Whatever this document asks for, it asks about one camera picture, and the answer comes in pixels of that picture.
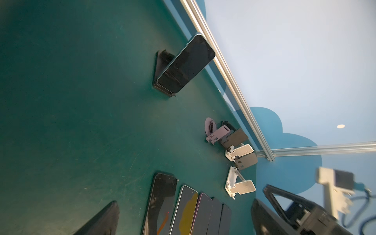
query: phone stand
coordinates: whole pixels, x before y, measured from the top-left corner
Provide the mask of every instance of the phone stand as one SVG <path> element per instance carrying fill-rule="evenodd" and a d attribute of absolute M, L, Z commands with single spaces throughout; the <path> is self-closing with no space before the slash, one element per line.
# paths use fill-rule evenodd
<path fill-rule="evenodd" d="M 167 65 L 174 59 L 174 57 L 175 56 L 173 54 L 169 53 L 166 50 L 158 51 L 154 71 L 153 87 L 155 87 L 162 93 L 168 95 L 169 97 L 176 96 L 176 94 L 159 85 L 157 79 L 162 74 L 163 70 L 167 67 Z"/>
<path fill-rule="evenodd" d="M 230 146 L 230 151 L 226 150 L 225 152 L 225 156 L 227 157 L 227 159 L 229 159 L 230 161 L 235 161 L 235 157 L 242 157 L 244 155 L 247 155 L 249 153 L 253 153 L 253 148 L 251 147 L 251 145 L 249 144 L 243 144 L 241 143 L 240 144 L 240 147 L 234 149 L 234 146 L 231 145 Z"/>
<path fill-rule="evenodd" d="M 236 178 L 239 177 L 241 182 L 236 183 Z M 230 167 L 229 174 L 227 176 L 226 185 L 224 187 L 230 197 L 235 200 L 235 194 L 245 194 L 256 191 L 256 187 L 252 180 L 245 180 L 240 174 L 240 171 L 236 167 Z"/>

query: green table surface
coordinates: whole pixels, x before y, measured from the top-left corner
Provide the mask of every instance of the green table surface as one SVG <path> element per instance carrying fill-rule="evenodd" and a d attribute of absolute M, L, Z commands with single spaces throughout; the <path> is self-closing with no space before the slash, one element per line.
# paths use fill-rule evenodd
<path fill-rule="evenodd" d="M 156 170 L 253 234 L 255 193 L 228 196 L 233 164 L 205 141 L 206 117 L 239 127 L 207 72 L 177 97 L 152 87 L 155 53 L 187 42 L 162 0 L 0 4 L 1 234 L 72 234 L 111 200 L 117 234 L 140 234 Z"/>

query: black device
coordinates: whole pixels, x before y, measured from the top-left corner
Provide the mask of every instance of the black device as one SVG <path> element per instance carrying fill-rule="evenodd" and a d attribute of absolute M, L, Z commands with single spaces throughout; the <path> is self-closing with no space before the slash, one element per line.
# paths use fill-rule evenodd
<path fill-rule="evenodd" d="M 191 235 L 206 235 L 213 207 L 213 200 L 201 193 L 194 213 Z"/>
<path fill-rule="evenodd" d="M 158 52 L 153 86 L 170 97 L 174 96 L 214 57 L 214 50 L 204 36 L 197 33 L 176 56 L 166 50 Z"/>
<path fill-rule="evenodd" d="M 172 219 L 170 235 L 190 235 L 198 197 L 196 190 L 187 185 L 182 187 Z"/>
<path fill-rule="evenodd" d="M 222 203 L 218 199 L 213 198 L 213 207 L 212 207 L 212 212 L 210 215 L 210 220 L 209 220 L 209 225 L 208 225 L 208 231 L 206 232 L 206 235 L 218 235 L 219 223 L 221 221 L 221 214 L 222 214 Z"/>
<path fill-rule="evenodd" d="M 119 213 L 117 202 L 112 201 L 75 232 L 74 235 L 115 235 Z"/>
<path fill-rule="evenodd" d="M 223 204 L 221 222 L 219 223 L 218 235 L 229 235 L 231 223 L 231 209 L 228 205 Z"/>
<path fill-rule="evenodd" d="M 255 199 L 251 208 L 253 225 L 257 235 L 351 235 L 337 224 L 336 218 L 320 205 L 271 185 L 264 194 L 278 217 L 264 203 Z M 289 208 L 282 209 L 274 195 L 292 201 Z"/>
<path fill-rule="evenodd" d="M 143 235 L 168 235 L 174 213 L 176 183 L 174 176 L 155 174 L 145 215 Z"/>

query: black smartphone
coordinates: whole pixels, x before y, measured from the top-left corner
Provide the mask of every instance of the black smartphone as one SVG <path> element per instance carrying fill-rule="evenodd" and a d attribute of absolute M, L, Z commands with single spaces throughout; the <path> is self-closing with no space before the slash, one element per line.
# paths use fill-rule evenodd
<path fill-rule="evenodd" d="M 170 235 L 190 235 L 198 197 L 199 194 L 194 189 L 187 185 L 182 187 L 171 222 Z"/>
<path fill-rule="evenodd" d="M 215 52 L 200 33 L 167 65 L 157 78 L 157 83 L 172 93 L 180 91 L 215 57 Z"/>
<path fill-rule="evenodd" d="M 143 235 L 168 235 L 174 212 L 177 180 L 174 176 L 157 173 L 154 176 Z"/>
<path fill-rule="evenodd" d="M 221 222 L 219 223 L 218 235 L 229 235 L 231 223 L 231 209 L 228 205 L 223 204 Z"/>
<path fill-rule="evenodd" d="M 213 200 L 205 193 L 201 193 L 194 212 L 191 235 L 206 235 L 212 207 Z"/>
<path fill-rule="evenodd" d="M 221 213 L 222 203 L 218 199 L 213 198 L 213 207 L 206 235 L 218 235 L 219 223 L 221 221 Z"/>

